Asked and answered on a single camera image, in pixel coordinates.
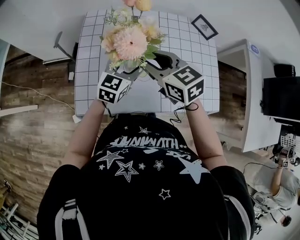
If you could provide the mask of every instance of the bouquet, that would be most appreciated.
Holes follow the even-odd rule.
[[[112,24],[113,29],[101,36],[101,47],[105,48],[111,63],[110,70],[116,70],[122,64],[139,67],[142,71],[147,59],[154,59],[159,45],[166,34],[162,34],[155,21],[150,18],[141,19],[143,11],[151,9],[150,0],[123,0],[131,7],[132,15],[126,8],[111,9],[105,18],[105,24]],[[141,11],[140,16],[134,16],[134,6]]]

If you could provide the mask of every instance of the round sticker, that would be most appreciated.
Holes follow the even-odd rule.
[[[256,54],[259,54],[259,50],[257,47],[255,47],[254,45],[251,45],[251,49],[253,52],[255,52]]]

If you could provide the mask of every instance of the white stripe on sleeve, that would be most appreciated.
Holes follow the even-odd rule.
[[[250,225],[248,214],[246,213],[243,205],[239,202],[239,200],[237,200],[233,196],[229,196],[229,195],[224,195],[224,196],[229,198],[229,200],[234,204],[237,211],[240,213],[240,217],[242,218],[243,223],[245,225],[245,229],[246,229],[246,233],[247,233],[247,240],[250,240],[251,225]]]

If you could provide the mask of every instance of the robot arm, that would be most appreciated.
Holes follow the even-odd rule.
[[[145,72],[157,80],[167,97],[188,105],[203,94],[204,76],[199,70],[172,52],[157,51],[154,54],[160,68],[147,61]],[[137,67],[130,73],[118,73],[109,71],[108,66],[109,63],[99,79],[97,97],[104,102],[117,103],[128,93],[140,72]]]

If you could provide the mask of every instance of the table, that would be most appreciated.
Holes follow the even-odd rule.
[[[99,36],[111,26],[104,24],[106,10],[93,10],[86,14],[79,41],[75,71],[75,113],[84,115],[97,95],[99,75],[105,71],[108,61],[105,49],[100,46]],[[219,74],[215,39],[206,41],[185,16],[164,12],[143,12],[142,17],[154,18],[163,33],[168,34],[160,46],[163,51],[173,52],[187,63],[193,64],[206,76],[204,94],[199,98],[205,111],[219,111]],[[182,103],[174,105],[158,91],[160,86],[148,75],[139,77],[132,89],[119,103],[109,104],[112,114],[142,111],[172,112]]]
[[[281,124],[262,113],[263,79],[275,77],[273,62],[255,45],[244,39],[218,53],[221,62],[247,74],[247,99],[242,139],[219,134],[221,141],[239,147],[242,152],[264,148],[278,143]]]

